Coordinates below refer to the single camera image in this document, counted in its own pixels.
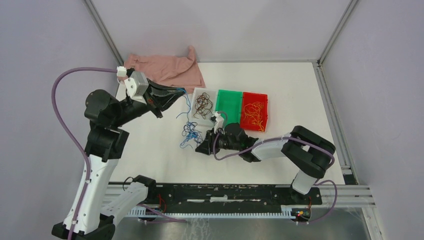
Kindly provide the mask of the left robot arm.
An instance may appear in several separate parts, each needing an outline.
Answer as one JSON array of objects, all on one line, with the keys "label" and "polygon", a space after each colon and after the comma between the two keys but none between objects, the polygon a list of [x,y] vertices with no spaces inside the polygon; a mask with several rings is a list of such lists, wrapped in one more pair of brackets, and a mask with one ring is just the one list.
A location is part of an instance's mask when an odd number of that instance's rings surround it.
[{"label": "left robot arm", "polygon": [[90,131],[82,149],[83,175],[68,216],[52,227],[53,236],[62,240],[110,240],[118,224],[137,204],[163,203],[156,181],[138,175],[116,199],[102,204],[129,137],[122,125],[150,112],[161,118],[184,95],[183,88],[151,82],[142,95],[144,102],[129,96],[117,100],[103,89],[87,96],[84,115],[89,120]]}]

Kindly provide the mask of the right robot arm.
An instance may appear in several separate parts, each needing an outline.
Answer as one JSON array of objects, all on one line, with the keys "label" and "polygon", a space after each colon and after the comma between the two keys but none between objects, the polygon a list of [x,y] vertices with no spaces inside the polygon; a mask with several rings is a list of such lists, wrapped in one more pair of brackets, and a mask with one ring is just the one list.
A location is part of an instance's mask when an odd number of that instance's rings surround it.
[{"label": "right robot arm", "polygon": [[288,196],[293,203],[302,204],[309,198],[310,189],[335,163],[336,147],[301,125],[296,125],[286,135],[259,139],[248,136],[239,123],[229,123],[224,128],[208,130],[204,140],[195,148],[197,153],[214,157],[220,150],[233,152],[221,157],[222,160],[232,156],[239,156],[248,163],[274,158],[289,159],[298,167],[298,173],[291,183]]}]

